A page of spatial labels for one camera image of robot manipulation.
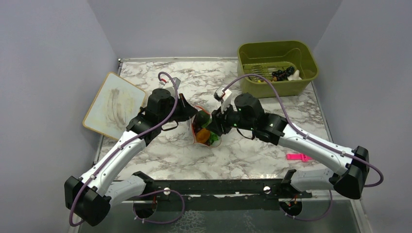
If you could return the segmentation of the clear zip bag orange zipper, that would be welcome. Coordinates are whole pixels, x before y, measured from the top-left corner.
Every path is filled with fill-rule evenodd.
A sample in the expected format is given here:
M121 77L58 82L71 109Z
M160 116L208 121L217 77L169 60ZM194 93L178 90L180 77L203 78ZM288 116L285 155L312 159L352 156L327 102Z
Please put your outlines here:
M202 106L197 105L194 108L197 113L187 122L193 144L209 148L218 147L222 142L221 137L206 128L212 121L211 114Z

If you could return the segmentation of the green toy avocado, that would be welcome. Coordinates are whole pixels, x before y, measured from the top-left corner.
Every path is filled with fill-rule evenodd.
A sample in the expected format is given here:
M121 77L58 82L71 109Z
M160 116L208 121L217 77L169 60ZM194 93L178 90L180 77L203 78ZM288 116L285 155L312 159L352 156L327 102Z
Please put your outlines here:
M196 113L192 125L194 128L205 128L210 123L210 121L210 114L208 114L204 110L200 110Z

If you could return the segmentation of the green toy lettuce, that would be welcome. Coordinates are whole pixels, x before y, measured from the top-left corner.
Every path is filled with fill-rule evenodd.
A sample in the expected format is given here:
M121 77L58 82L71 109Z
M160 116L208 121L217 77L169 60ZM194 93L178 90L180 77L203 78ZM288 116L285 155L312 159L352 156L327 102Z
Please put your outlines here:
M221 144L221 138L217 134L211 132L206 144L210 147L217 147Z

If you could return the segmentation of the orange toy fruit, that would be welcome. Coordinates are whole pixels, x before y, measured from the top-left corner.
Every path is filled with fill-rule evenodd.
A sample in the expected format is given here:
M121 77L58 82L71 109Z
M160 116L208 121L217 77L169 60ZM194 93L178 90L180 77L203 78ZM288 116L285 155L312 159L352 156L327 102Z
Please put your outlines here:
M195 134L195 139L196 139L196 142L205 144L207 140L209 139L209 136L210 136L210 131L205 128L202 128L200 131L198 131Z

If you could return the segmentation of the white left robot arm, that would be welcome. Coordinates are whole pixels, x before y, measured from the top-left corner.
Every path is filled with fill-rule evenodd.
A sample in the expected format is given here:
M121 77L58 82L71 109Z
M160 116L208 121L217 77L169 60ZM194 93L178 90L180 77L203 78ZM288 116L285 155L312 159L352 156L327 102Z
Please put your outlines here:
M65 203L70 209L72 227L86 222L96 226L107 216L110 208L131 197L147 199L155 194L154 180L137 172L130 178L115 182L128 162L144 150L169 122L185 122L194 117L197 109L183 94L157 88L148 97L147 106L130 120L114 147L80 178L69 177L65 184Z

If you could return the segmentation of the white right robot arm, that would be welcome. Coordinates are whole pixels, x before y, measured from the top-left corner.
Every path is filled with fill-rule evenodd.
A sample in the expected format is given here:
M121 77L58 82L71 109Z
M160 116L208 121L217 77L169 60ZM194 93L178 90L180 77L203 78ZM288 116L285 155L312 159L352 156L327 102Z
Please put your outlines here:
M369 173L369 151L361 146L351 149L314 136L285 117L266 113L260 101L251 94L241 94L234 105L211 114L207 129L221 136L231 129L250 130L252 137L301 152L325 165L325 169L290 171L280 185L281 193L291 198L307 190L335 190L340 195L358 200L366 187Z

